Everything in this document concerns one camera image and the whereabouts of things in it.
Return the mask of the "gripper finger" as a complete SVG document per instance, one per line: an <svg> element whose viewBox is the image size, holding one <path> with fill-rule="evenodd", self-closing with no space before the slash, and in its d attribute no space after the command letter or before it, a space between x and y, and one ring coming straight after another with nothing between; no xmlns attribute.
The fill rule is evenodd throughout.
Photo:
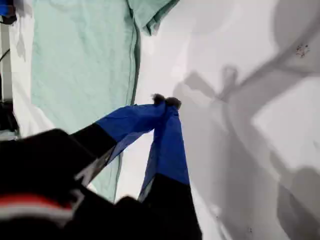
<svg viewBox="0 0 320 240"><path fill-rule="evenodd" d="M139 199L149 213L154 236L161 240L200 240L179 118L181 101L155 96L164 104L163 119L156 124Z"/></svg>
<svg viewBox="0 0 320 240"><path fill-rule="evenodd" d="M152 104L121 107L71 135L93 155L93 160L77 175L85 186L124 149L162 120L166 98L156 93L152 100Z"/></svg>

